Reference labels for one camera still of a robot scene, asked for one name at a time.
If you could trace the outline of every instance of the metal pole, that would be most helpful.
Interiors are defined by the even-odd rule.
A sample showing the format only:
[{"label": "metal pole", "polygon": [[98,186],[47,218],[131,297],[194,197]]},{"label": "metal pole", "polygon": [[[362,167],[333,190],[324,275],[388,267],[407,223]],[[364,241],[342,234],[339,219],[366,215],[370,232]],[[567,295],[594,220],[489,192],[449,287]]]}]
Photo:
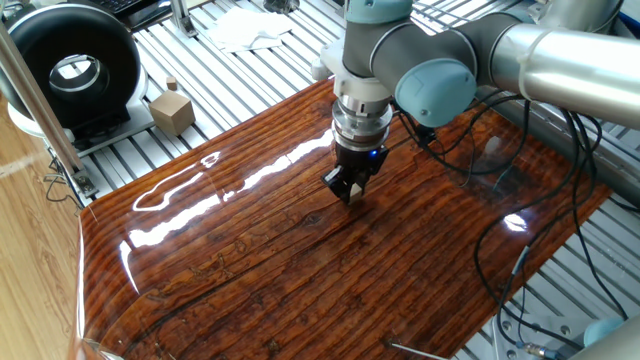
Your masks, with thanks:
[{"label": "metal pole", "polygon": [[171,20],[185,35],[188,37],[198,35],[198,30],[191,23],[189,8],[185,0],[171,0],[171,10],[173,11]]},{"label": "metal pole", "polygon": [[4,24],[0,24],[0,67],[16,89],[31,118],[38,123],[58,160],[85,196],[96,193],[73,145],[44,97]]},{"label": "metal pole", "polygon": [[495,84],[640,129],[640,41],[535,25],[510,28],[495,47]]}]

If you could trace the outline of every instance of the metal bracket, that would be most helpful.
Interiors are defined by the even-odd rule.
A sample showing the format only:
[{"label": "metal bracket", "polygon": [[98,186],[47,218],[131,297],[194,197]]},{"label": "metal bracket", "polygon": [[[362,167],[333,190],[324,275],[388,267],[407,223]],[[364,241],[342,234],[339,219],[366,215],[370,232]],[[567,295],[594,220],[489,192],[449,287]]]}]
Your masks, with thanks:
[{"label": "metal bracket", "polygon": [[[559,335],[562,335],[568,339],[575,341],[576,343],[584,344],[584,332],[589,325],[591,325],[594,319],[579,319],[579,318],[566,318],[560,316],[536,316],[525,314],[523,320],[530,324],[539,325],[541,328],[553,331]],[[501,316],[502,328],[511,339],[519,341],[518,336],[518,321],[511,318],[508,314],[503,313]],[[493,348],[495,350],[495,356],[497,360],[540,360],[531,354],[527,354],[524,350],[516,348],[515,345],[507,342],[500,334],[500,329],[497,326],[497,317],[494,316],[491,320],[491,327],[493,329]],[[575,355],[577,351],[565,343],[553,339],[545,334],[536,332],[526,326],[522,326],[521,329],[522,338],[525,342],[531,342],[537,345],[542,345],[548,349],[557,350],[564,356],[565,359]]]},{"label": "metal bracket", "polygon": [[171,0],[171,9],[173,10],[173,16],[171,21],[188,37],[194,37],[198,35],[198,30],[191,22],[189,17],[189,8],[187,7],[185,0]]},{"label": "metal bracket", "polygon": [[76,185],[78,186],[78,189],[80,190],[80,192],[82,192],[82,195],[85,198],[88,199],[92,195],[95,195],[98,193],[98,188],[96,188],[95,185],[93,185],[93,182],[91,181],[91,178],[89,177],[89,173],[87,172],[86,169],[76,172],[75,174],[71,175],[71,178],[76,183]]}]

